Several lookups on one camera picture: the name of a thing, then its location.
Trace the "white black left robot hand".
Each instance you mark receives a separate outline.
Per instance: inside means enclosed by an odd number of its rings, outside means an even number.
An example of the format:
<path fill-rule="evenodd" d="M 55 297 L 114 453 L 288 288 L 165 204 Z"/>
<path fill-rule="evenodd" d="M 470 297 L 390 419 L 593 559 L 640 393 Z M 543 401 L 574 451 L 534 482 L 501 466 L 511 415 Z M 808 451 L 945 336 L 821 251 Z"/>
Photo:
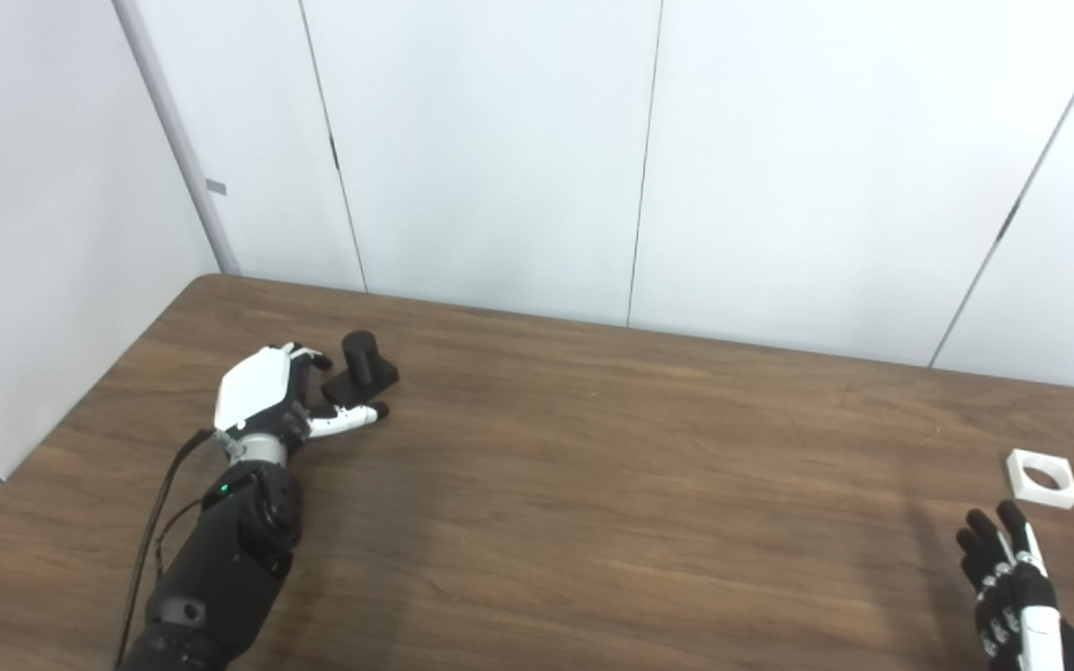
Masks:
<path fill-rule="evenodd" d="M 381 403 L 307 408 L 311 371 L 332 368 L 331 358 L 294 341 L 258 349 L 224 373 L 214 403 L 214 432 L 230 444 L 268 436 L 285 447 L 300 447 L 389 415 Z"/>

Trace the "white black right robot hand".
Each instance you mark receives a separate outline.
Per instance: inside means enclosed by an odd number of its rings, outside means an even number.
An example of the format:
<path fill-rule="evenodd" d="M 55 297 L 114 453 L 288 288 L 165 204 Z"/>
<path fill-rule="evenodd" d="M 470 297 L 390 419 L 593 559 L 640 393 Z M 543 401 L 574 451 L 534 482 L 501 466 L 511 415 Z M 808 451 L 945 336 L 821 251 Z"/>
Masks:
<path fill-rule="evenodd" d="M 1036 533 L 1017 502 L 1002 500 L 995 515 L 968 511 L 956 542 L 989 670 L 1074 670 L 1074 625 L 1061 614 Z"/>

